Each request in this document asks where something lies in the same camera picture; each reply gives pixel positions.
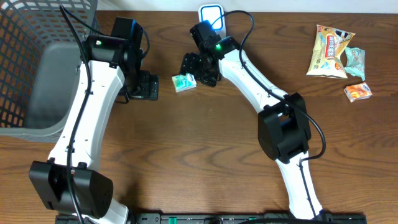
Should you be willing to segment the orange snack packet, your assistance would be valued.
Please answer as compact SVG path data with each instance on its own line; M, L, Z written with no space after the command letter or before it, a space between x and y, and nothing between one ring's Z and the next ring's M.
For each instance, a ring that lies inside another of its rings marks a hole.
M366 82L347 86L344 89L344 93L351 103L356 100L370 98L373 95Z

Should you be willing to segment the teal white tissue packet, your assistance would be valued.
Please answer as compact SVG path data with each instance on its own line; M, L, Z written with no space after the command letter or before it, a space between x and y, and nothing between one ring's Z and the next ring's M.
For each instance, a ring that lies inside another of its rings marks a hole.
M347 47L345 49L347 63L345 66L345 72L351 74L354 77L360 77L362 81L365 81L365 50L357 47Z

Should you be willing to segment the cream snack bag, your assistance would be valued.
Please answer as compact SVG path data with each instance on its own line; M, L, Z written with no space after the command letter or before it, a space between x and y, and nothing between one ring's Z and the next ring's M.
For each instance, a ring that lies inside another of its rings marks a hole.
M307 76L346 79L341 54L356 34L317 24Z

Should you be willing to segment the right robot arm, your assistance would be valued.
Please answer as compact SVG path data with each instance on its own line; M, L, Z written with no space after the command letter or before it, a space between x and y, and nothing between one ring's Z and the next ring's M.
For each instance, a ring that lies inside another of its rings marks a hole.
M289 210L298 219L314 220L323 210L309 171L310 118L304 99L272 84L248 59L242 44L221 38L208 21L190 29L199 52L185 54L181 72L214 87L229 80L257 112L258 141L276 161L289 197Z

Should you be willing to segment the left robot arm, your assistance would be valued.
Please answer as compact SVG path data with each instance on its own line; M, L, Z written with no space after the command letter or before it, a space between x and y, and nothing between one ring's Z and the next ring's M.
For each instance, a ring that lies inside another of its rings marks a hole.
M101 144L115 99L156 100L159 78L141 64L144 29L119 17L110 35L94 33L79 44L82 65L64 129L29 179L45 208L66 223L128 223L129 209L113 197L113 181L100 174Z

